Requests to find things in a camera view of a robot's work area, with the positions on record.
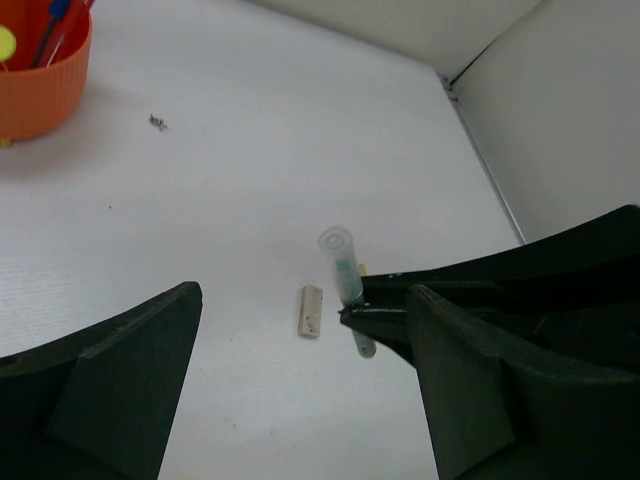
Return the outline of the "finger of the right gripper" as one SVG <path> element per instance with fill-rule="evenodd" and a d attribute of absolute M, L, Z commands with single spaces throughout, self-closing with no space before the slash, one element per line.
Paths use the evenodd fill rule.
<path fill-rule="evenodd" d="M 341 310 L 340 322 L 380 343 L 417 368 L 420 330 L 406 307 L 351 306 Z"/>

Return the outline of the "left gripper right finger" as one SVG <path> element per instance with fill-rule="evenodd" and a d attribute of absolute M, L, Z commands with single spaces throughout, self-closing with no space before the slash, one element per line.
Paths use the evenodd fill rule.
<path fill-rule="evenodd" d="M 536 346 L 414 286 L 409 337 L 442 479 L 635 479 L 639 377 Z"/>

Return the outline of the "red gel pen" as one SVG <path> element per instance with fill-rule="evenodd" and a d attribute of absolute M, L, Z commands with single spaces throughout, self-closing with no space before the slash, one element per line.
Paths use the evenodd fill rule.
<path fill-rule="evenodd" d="M 48 53 L 45 56 L 46 67 L 49 67 L 54 62 L 65 41 L 76 29 L 79 21 L 89 14 L 94 3 L 94 0 L 72 1 L 70 3 L 69 9 L 58 27 L 56 35 L 51 41 L 51 46 L 48 48 Z"/>

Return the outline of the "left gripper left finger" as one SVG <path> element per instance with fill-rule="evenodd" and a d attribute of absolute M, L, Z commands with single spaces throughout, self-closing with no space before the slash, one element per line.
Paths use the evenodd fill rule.
<path fill-rule="evenodd" d="M 158 478 L 201 312 L 184 282 L 3 357 L 2 478 Z"/>

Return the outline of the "green-grey slim highlighter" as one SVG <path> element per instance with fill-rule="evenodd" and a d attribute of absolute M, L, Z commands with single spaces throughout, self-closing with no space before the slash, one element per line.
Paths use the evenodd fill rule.
<path fill-rule="evenodd" d="M 351 233 L 344 227 L 333 226 L 318 238 L 318 246 L 329 261 L 334 285 L 344 307 L 365 305 L 360 264 Z"/>

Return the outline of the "blue ballpoint pen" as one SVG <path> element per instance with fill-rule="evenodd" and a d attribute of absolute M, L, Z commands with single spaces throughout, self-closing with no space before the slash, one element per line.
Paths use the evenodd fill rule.
<path fill-rule="evenodd" d="M 33 60 L 30 65 L 31 69 L 35 69 L 38 66 L 38 63 L 42 58 L 45 47 L 50 40 L 50 37 L 54 31 L 54 28 L 59 22 L 61 22 L 64 19 L 65 15 L 69 10 L 70 5 L 71 5 L 71 0 L 52 0 L 51 1 L 48 8 L 49 21 L 42 35 L 42 38 L 38 44 L 36 53 L 34 54 Z"/>

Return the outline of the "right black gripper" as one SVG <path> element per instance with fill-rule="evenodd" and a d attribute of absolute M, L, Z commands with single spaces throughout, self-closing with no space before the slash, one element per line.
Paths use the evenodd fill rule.
<path fill-rule="evenodd" d="M 543 349 L 639 371 L 639 208 L 432 270 L 368 276 L 367 302 L 397 304 L 423 285 Z"/>

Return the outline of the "yellow cap black highlighter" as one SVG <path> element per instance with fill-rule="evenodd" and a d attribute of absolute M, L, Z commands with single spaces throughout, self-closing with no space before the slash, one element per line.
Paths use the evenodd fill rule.
<path fill-rule="evenodd" d="M 16 51 L 17 40 L 13 31 L 6 25 L 0 26 L 0 62 L 10 60 Z"/>

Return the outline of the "grey-white eraser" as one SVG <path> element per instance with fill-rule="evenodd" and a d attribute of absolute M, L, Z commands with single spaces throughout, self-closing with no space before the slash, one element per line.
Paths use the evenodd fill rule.
<path fill-rule="evenodd" d="M 305 285 L 300 292 L 300 309 L 297 333 L 302 338 L 317 339 L 321 331 L 323 291 L 313 285 Z"/>

